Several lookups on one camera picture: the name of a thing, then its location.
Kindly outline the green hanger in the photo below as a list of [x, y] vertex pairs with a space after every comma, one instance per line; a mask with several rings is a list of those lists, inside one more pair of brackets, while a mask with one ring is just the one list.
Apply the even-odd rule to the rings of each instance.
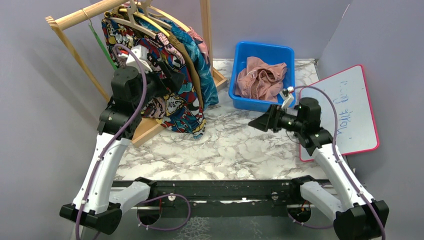
[[107, 61], [108, 61], [108, 62], [109, 62], [109, 64], [112, 66], [112, 68], [113, 68], [114, 70], [116, 70], [118, 67], [117, 67], [117, 66], [115, 65], [115, 63], [113, 62], [113, 60], [112, 60], [112, 58], [111, 58], [111, 56], [110, 56], [110, 54], [109, 54], [109, 51], [106, 49], [105, 45], [104, 45], [104, 44], [103, 44], [103, 42], [101, 41], [101, 39], [100, 39], [100, 37], [98, 36], [97, 32], [95, 31], [95, 29], [94, 29], [94, 27], [93, 27], [93, 23], [92, 23], [92, 21], [91, 21], [91, 20], [89, 20], [88, 27], [89, 27], [89, 29], [91, 30], [91, 32], [92, 32], [92, 34], [93, 34], [93, 36], [94, 36], [94, 38], [95, 38], [95, 40], [96, 40], [96, 42], [97, 42], [98, 46], [99, 46], [99, 47], [100, 47], [100, 49], [102, 50], [102, 52], [103, 52], [104, 56], [106, 57]]

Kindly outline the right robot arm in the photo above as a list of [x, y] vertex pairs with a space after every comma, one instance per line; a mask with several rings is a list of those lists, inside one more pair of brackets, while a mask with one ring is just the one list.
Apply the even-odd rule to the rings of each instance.
[[336, 137], [321, 126], [321, 106], [311, 97], [301, 98], [296, 115], [272, 104], [248, 125], [257, 130], [277, 133], [294, 132], [301, 146], [319, 164], [336, 195], [330, 194], [313, 177], [294, 178], [289, 199], [300, 204], [312, 203], [330, 221], [340, 240], [386, 239], [385, 224], [389, 207], [377, 201], [359, 182], [336, 146]]

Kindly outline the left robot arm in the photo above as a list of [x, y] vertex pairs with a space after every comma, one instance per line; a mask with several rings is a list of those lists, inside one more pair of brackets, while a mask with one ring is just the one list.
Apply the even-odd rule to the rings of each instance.
[[153, 223], [161, 214], [162, 198], [154, 180], [139, 177], [123, 190], [111, 192], [119, 163], [142, 121], [142, 108], [152, 98], [178, 91], [184, 82], [182, 73], [162, 62], [159, 65], [164, 78], [134, 66], [120, 67], [113, 73], [112, 97], [99, 117], [86, 177], [73, 201], [59, 212], [62, 218], [74, 222], [76, 239], [81, 237], [81, 227], [112, 234], [123, 215], [138, 204], [147, 206], [147, 223]]

